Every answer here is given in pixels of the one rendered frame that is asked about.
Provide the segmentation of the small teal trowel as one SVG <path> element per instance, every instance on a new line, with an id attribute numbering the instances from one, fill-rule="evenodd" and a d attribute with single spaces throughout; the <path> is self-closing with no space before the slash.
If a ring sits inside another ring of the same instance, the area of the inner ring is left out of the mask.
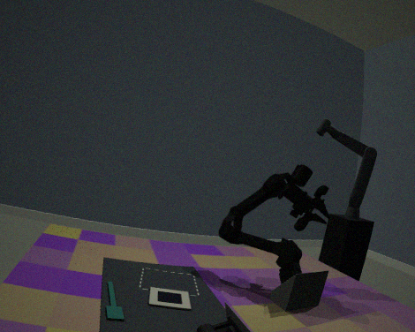
<path id="1" fill-rule="evenodd" d="M 108 321 L 124 321 L 125 318 L 124 318 L 122 307 L 117 306 L 117 302 L 115 300 L 113 283 L 108 282 L 108 287 L 109 287 L 110 306 L 106 306 L 107 320 Z"/>

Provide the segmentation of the beige tile with dark rectangle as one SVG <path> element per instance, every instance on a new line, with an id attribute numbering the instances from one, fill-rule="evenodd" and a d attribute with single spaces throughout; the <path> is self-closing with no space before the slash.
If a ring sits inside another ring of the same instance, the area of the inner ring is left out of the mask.
<path id="1" fill-rule="evenodd" d="M 150 288 L 149 305 L 192 310 L 187 291 Z"/>

